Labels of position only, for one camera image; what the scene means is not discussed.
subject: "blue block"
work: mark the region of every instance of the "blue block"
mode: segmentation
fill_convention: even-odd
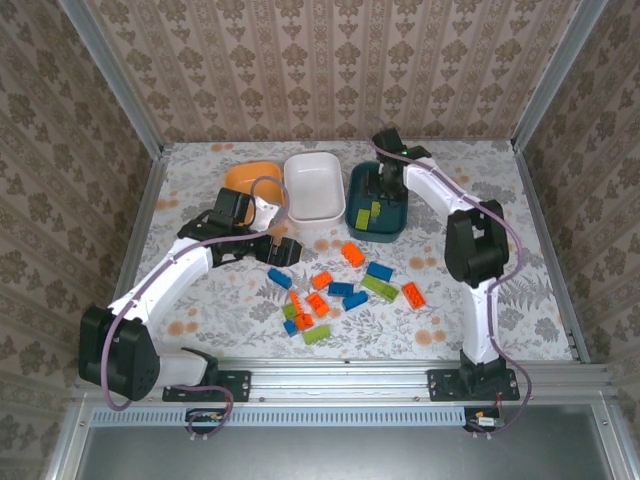
[[[280,285],[282,288],[286,288],[289,290],[291,288],[291,284],[293,283],[289,277],[287,277],[284,273],[277,271],[275,268],[269,270],[269,278]]]
[[[330,297],[350,297],[353,295],[353,283],[331,282],[327,294]]]
[[[293,323],[292,320],[287,320],[283,323],[284,329],[287,331],[287,334],[290,337],[293,337],[296,333],[298,333],[298,329],[296,328],[296,324]]]
[[[369,295],[367,295],[367,292],[358,292],[355,295],[351,295],[350,297],[342,300],[342,305],[344,305],[345,311],[348,312],[352,308],[356,308],[358,305],[362,305],[367,300],[369,300]]]
[[[372,277],[379,278],[384,282],[388,282],[389,280],[391,280],[393,269],[385,267],[384,265],[380,265],[376,262],[371,262],[369,264],[369,268],[367,268],[367,274],[371,275]]]

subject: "lego brick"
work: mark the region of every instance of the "lego brick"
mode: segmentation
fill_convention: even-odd
[[[269,278],[280,285],[282,288],[286,288],[289,290],[291,288],[291,284],[293,283],[289,277],[287,277],[284,273],[279,272],[275,268],[269,270],[267,273]]]
[[[380,202],[371,202],[371,218],[377,218],[380,215]]]
[[[331,297],[350,297],[353,295],[353,283],[331,282],[327,293]]]
[[[349,311],[352,308],[356,308],[358,305],[362,305],[364,302],[369,300],[369,295],[367,292],[358,292],[355,295],[351,295],[342,300],[342,305],[344,305],[345,311]]]
[[[393,269],[389,267],[385,267],[384,265],[380,265],[376,262],[369,263],[369,267],[367,268],[367,275],[371,275],[372,277],[379,278],[383,282],[388,282],[391,280],[391,275],[393,274]]]
[[[384,283],[382,280],[378,280],[371,275],[365,275],[361,284],[363,287],[373,290],[389,302],[393,302],[398,296],[398,293],[400,293],[398,289],[393,288],[391,285]]]
[[[356,217],[356,228],[358,230],[366,230],[369,227],[369,216],[371,212],[361,208],[358,210],[358,216]]]
[[[318,317],[322,318],[329,313],[329,305],[322,299],[318,293],[312,293],[307,297],[307,303],[311,305],[313,311],[316,312]]]
[[[302,313],[302,305],[300,305],[300,300],[298,299],[298,295],[296,295],[296,292],[289,292],[289,296],[291,297],[291,303],[293,303],[293,308],[295,308],[296,313],[300,315]]]
[[[293,337],[296,333],[298,333],[298,329],[296,328],[296,324],[293,323],[293,320],[287,320],[284,322],[284,329],[287,331],[287,335]]]
[[[329,333],[329,326],[322,325],[321,327],[314,328],[313,330],[309,330],[308,332],[304,332],[302,334],[302,338],[304,338],[304,343],[307,345],[312,345],[320,340],[324,340],[325,338],[329,338],[331,334]]]
[[[301,313],[295,318],[294,322],[299,332],[313,327],[313,319],[308,313]]]
[[[293,303],[287,303],[284,307],[282,307],[282,313],[284,313],[284,318],[289,320],[290,318],[295,318],[298,315],[296,311],[296,307]]]
[[[320,275],[316,275],[311,279],[311,283],[316,290],[322,290],[331,282],[333,282],[333,277],[329,272],[322,272]]]
[[[413,282],[407,283],[402,287],[402,292],[404,296],[407,297],[409,305],[411,305],[413,309],[418,309],[426,303],[422,293],[420,293],[420,290],[418,290],[418,287],[416,287],[416,284]]]
[[[366,260],[364,254],[353,244],[353,242],[347,242],[344,244],[342,247],[342,255],[344,255],[344,258],[346,258],[354,268],[362,266]]]

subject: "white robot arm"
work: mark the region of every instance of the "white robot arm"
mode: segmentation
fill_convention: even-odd
[[[254,215],[243,225],[250,204]],[[101,352],[107,331],[121,315],[108,363],[108,385],[130,400],[140,400],[155,387],[198,385],[217,375],[217,361],[202,352],[182,349],[158,354],[153,328],[164,318],[182,294],[209,269],[252,254],[275,266],[299,261],[302,246],[289,238],[274,242],[270,235],[251,240],[250,232],[264,232],[280,207],[260,197],[221,189],[212,210],[207,210],[182,227],[165,257],[135,287],[107,309],[90,307],[80,324],[80,377],[102,383]],[[224,238],[201,246],[202,241]],[[234,259],[225,260],[226,255]]]
[[[456,211],[469,211],[473,207],[454,195],[443,183],[442,177],[449,179],[436,165],[433,158],[422,157],[417,160],[428,167],[429,170],[417,165],[409,165],[404,168],[404,185],[412,192],[418,194],[440,216],[448,218]],[[480,199],[467,195],[472,200],[480,202]],[[473,288],[471,285],[462,285],[462,300],[464,304],[464,334],[462,351],[474,364],[489,363],[498,358],[489,339],[489,319],[487,318],[487,302],[493,302],[493,312],[497,312],[498,290],[491,294],[491,300],[487,296],[487,288],[495,281],[495,278],[487,279]],[[494,332],[497,332],[495,318]]]

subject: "orange bowl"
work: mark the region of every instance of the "orange bowl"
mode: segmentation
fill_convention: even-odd
[[[224,186],[242,193],[251,193],[251,185],[256,178],[268,175],[282,182],[280,167],[273,162],[251,162],[236,165],[229,169],[224,177]],[[263,200],[276,205],[284,205],[284,193],[282,189],[269,180],[262,180],[256,186],[254,192]],[[253,217],[253,205],[249,206],[246,221]]]

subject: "aluminum frame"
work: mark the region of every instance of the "aluminum frame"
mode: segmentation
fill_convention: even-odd
[[[155,162],[162,153],[162,135],[147,115],[144,102],[120,68],[89,6],[86,2],[77,0],[60,0],[60,4]]]
[[[524,150],[587,37],[607,6],[605,0],[580,2],[513,132],[516,151]]]
[[[578,359],[583,363],[589,363],[591,362],[589,351],[587,350],[584,336],[582,335],[580,325],[578,324],[578,317],[576,316],[573,304],[571,303],[571,298],[569,297],[567,284],[562,276],[560,262],[558,261],[556,251],[553,248],[551,235],[547,229],[547,223],[545,222],[542,207],[540,206],[535,187],[533,186],[533,180],[531,179],[531,174],[529,173],[524,153],[521,151],[515,152],[515,159],[522,179],[524,193],[527,197],[527,201],[529,202],[533,225],[536,229],[536,233],[538,234],[538,239],[540,240],[542,255],[544,256],[545,263],[547,264],[549,280],[551,281],[551,287],[553,288],[553,293],[556,297],[556,302],[558,303],[558,310],[568,325],[570,330],[570,339],[573,340],[573,347],[578,353]]]
[[[169,164],[172,150],[173,145],[165,148],[158,161],[153,162],[151,165],[149,178],[147,179],[142,200],[140,201],[140,208],[136,216],[136,222],[131,232],[129,245],[127,246],[127,253],[122,262],[122,270],[118,277],[116,289],[113,292],[113,300],[117,300],[131,290],[136,280],[138,265],[140,265],[144,244],[147,240],[147,233],[149,232],[151,220],[153,219],[153,211],[156,203],[158,203],[160,189],[167,175],[167,165]]]
[[[523,362],[533,381],[535,405],[590,405],[615,479],[638,478],[638,459],[617,406],[615,388],[604,365],[578,362]],[[491,402],[431,402],[426,372],[452,368],[446,361],[348,361],[221,359],[221,369],[251,370],[250,401],[243,409],[291,411],[296,407],[484,406]],[[521,389],[524,379],[518,377]],[[161,389],[135,406],[156,408],[222,407],[221,403],[164,403]],[[505,402],[518,405],[519,402]],[[95,385],[78,382],[54,454],[48,480],[74,479],[78,472],[93,409],[104,406]]]

